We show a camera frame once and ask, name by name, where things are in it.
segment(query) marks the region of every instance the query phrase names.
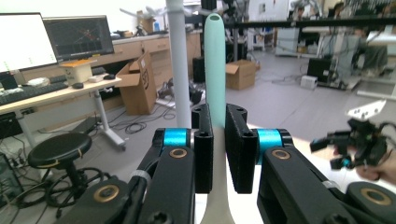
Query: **floor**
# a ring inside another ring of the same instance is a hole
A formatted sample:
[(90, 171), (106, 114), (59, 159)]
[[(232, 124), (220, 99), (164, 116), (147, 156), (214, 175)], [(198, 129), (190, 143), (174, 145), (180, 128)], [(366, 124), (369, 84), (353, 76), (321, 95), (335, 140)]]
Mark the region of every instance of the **floor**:
[[(240, 105), (248, 111), (247, 122), (263, 128), (282, 128), (288, 130), (294, 137), (312, 141), (324, 137), (327, 132), (349, 130), (345, 115), (348, 109), (369, 104), (376, 99), (360, 97), (357, 89), (338, 91), (327, 88), (314, 90), (303, 89), (299, 85), (299, 77), (306, 73), (308, 59), (295, 57), (276, 57), (271, 51), (253, 52), (261, 63), (254, 87), (242, 91), (226, 91), (226, 101), (229, 104)], [(77, 161), (78, 167), (93, 166), (116, 175), (119, 179), (128, 181), (142, 160), (151, 143), (151, 137), (157, 128), (176, 127), (174, 110), (156, 105), (150, 116), (126, 116), (123, 107), (107, 111), (110, 126), (124, 139), (127, 147), (121, 151), (114, 147), (103, 134), (91, 133), (93, 146)], [(396, 122), (396, 102), (388, 101), (383, 111), (371, 121)], [(392, 129), (385, 129), (386, 134), (396, 138)], [(37, 134), (45, 138), (50, 134)], [(38, 176), (35, 170), (28, 170)], [(56, 209), (43, 203), (21, 209), (13, 223), (53, 223)], [(0, 210), (0, 223), (9, 223), (15, 216), (14, 206)]]

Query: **white desk leg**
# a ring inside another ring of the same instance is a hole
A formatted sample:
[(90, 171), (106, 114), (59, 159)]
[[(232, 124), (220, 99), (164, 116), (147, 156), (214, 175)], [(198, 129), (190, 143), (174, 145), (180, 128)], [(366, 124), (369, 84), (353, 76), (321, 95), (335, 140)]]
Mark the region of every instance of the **white desk leg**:
[(95, 97), (96, 107), (98, 108), (99, 113), (100, 113), (100, 117), (102, 120), (102, 125), (103, 125), (103, 129), (105, 131), (105, 134), (117, 146), (119, 146), (123, 150), (125, 150), (125, 141), (122, 138), (120, 138), (116, 133), (114, 133), (113, 130), (111, 130), (110, 127), (108, 126), (106, 112), (105, 112), (105, 109), (103, 108), (102, 98), (100, 97), (98, 90), (94, 91), (94, 97)]
[(23, 134), (26, 136), (27, 141), (29, 142), (30, 147), (31, 148), (35, 147), (37, 145), (37, 142), (35, 141), (35, 138), (32, 136), (30, 129), (27, 127), (27, 124), (26, 124), (26, 121), (24, 120), (23, 114), (21, 113), (20, 110), (16, 110), (15, 115), (16, 115), (18, 123), (21, 125)]

